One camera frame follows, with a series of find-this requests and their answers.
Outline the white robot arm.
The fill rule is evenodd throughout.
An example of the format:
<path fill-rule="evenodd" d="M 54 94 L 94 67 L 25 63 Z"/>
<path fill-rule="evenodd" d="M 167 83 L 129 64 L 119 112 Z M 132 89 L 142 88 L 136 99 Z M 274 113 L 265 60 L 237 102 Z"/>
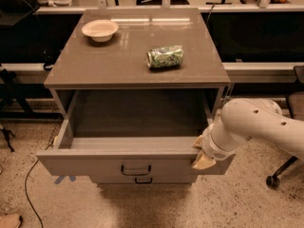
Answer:
<path fill-rule="evenodd" d="M 273 143 L 304 160 L 304 122 L 284 117 L 277 103 L 239 98 L 226 103 L 219 119 L 203 130 L 193 147 L 198 155 L 192 167 L 204 170 L 224 161 L 251 139 Z"/>

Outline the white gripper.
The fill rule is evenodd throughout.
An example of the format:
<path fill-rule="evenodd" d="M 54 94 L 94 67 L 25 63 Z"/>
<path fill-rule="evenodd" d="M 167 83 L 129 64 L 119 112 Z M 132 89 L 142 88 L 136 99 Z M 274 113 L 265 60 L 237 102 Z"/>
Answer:
<path fill-rule="evenodd" d="M 192 167 L 197 170 L 210 168 L 216 161 L 224 161 L 234 155 L 237 147 L 250 140 L 248 136 L 243 137 L 228 131 L 223 123 L 212 123 L 193 143 L 193 148 L 202 151 L 198 153 Z"/>

